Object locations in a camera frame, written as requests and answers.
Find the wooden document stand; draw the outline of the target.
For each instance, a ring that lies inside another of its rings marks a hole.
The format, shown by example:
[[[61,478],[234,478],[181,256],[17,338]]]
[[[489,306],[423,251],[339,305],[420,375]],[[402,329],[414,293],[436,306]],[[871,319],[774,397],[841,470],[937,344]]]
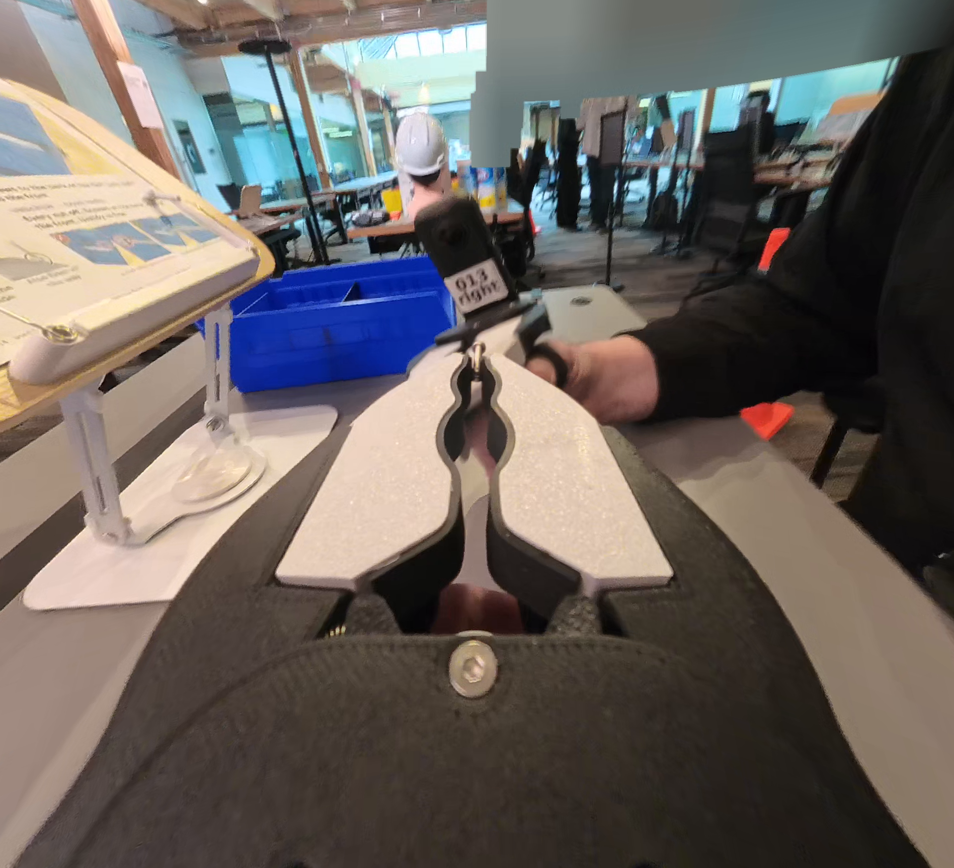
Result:
[[[190,575],[245,513],[331,433],[332,406],[230,413],[231,303],[271,277],[274,261],[256,237],[254,278],[212,296],[176,292],[101,322],[91,331],[40,326],[2,364],[2,427],[15,427],[58,404],[78,468],[85,523],[23,592],[37,612],[172,600]],[[99,385],[183,328],[205,319],[204,412],[136,480],[122,489],[108,444],[106,396]]]

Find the small grey table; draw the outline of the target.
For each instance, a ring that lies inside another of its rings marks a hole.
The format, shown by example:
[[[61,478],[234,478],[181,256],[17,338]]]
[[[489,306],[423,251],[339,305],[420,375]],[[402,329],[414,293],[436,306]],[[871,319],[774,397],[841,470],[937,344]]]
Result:
[[[636,332],[647,323],[620,294],[605,285],[540,291],[551,329],[544,337],[570,344]]]

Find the person's black clothing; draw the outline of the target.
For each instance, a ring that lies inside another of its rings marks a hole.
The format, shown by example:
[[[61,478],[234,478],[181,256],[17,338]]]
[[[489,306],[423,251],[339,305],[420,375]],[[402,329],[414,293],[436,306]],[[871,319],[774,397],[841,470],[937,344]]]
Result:
[[[952,47],[911,57],[889,100],[919,136],[877,314],[883,430],[849,506],[952,615]]]

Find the yellow wipes container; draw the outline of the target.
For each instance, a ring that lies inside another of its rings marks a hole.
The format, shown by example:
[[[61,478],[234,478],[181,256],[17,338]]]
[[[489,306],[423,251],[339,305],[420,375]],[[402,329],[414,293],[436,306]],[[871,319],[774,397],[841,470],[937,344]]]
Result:
[[[506,168],[477,168],[469,160],[459,160],[457,188],[459,195],[474,200],[486,212],[498,215],[507,212]]]

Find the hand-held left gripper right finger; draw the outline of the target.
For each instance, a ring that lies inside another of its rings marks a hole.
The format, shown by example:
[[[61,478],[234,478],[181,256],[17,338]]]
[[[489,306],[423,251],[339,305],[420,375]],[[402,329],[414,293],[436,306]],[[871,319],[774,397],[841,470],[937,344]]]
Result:
[[[517,598],[660,588],[674,570],[601,425],[530,370],[483,362],[490,478],[486,558]]]

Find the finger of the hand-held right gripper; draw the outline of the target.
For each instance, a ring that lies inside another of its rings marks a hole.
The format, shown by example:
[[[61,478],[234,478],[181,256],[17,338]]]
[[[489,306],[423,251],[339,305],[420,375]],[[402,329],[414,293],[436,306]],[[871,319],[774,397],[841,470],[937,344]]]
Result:
[[[523,298],[498,303],[434,339],[437,350],[470,350],[483,344],[485,350],[531,350],[539,337],[538,300]]]

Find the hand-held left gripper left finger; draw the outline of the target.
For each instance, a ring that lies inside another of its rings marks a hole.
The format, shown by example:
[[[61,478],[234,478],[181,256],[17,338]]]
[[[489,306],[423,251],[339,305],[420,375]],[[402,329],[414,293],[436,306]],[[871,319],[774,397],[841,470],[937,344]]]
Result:
[[[422,361],[351,424],[277,566],[285,586],[366,588],[453,521],[459,486],[438,441],[465,356]]]

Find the printed instruction sheet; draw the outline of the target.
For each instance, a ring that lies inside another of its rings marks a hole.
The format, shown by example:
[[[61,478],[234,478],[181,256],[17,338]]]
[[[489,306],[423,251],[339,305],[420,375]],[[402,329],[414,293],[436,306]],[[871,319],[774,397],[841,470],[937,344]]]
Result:
[[[1,355],[40,326],[89,332],[168,296],[254,278],[230,218],[101,124],[2,81]]]

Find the wooden work table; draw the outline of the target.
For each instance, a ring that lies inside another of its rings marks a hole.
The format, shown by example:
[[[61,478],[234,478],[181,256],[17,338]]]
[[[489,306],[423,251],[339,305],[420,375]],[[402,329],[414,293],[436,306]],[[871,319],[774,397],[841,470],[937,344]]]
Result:
[[[504,211],[496,212],[489,208],[480,209],[480,212],[483,216],[483,219],[488,225],[491,224],[493,219],[496,219],[497,223],[500,226],[507,225],[521,225],[526,218],[525,214],[521,211]],[[386,223],[382,223],[376,226],[369,227],[355,227],[352,226],[346,230],[346,234],[349,240],[357,240],[361,238],[382,238],[382,237],[406,237],[411,236],[415,233],[414,222],[409,218],[400,218],[398,220],[390,220]]]

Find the white paper notice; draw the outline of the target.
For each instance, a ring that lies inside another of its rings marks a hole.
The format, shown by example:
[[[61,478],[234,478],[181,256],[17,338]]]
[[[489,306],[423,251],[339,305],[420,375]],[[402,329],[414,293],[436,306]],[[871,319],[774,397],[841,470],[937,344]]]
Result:
[[[140,126],[148,130],[163,130],[164,124],[159,105],[145,71],[135,64],[122,61],[118,61],[116,66],[122,76]]]

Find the person's right forearm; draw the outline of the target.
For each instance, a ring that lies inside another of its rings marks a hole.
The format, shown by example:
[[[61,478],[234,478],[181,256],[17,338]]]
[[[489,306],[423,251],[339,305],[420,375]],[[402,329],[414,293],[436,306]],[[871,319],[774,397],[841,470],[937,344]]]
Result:
[[[829,196],[764,277],[638,333],[658,381],[648,420],[727,417],[877,377],[890,421],[952,424],[952,318],[947,190],[917,196],[898,222]]]

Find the white hard hat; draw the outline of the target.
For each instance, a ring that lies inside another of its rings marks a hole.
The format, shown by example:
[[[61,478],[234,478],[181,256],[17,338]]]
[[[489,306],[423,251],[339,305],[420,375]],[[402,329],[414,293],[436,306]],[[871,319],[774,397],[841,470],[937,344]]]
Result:
[[[395,163],[399,173],[417,178],[437,174],[448,166],[447,138],[434,116],[412,111],[400,120]]]

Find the blue plastic bin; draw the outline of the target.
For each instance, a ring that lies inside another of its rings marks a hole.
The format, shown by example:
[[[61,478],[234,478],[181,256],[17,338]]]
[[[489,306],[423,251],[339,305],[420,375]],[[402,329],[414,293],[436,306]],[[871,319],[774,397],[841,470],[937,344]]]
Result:
[[[403,374],[456,325],[425,255],[290,271],[231,309],[231,380],[244,394]]]

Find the person's right hand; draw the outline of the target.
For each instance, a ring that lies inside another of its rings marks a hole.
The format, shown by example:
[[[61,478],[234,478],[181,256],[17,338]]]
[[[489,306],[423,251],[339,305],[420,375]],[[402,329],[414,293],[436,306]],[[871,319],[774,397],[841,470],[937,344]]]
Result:
[[[578,344],[540,342],[526,367],[563,390],[602,424],[647,420],[658,404],[655,359],[634,336]]]

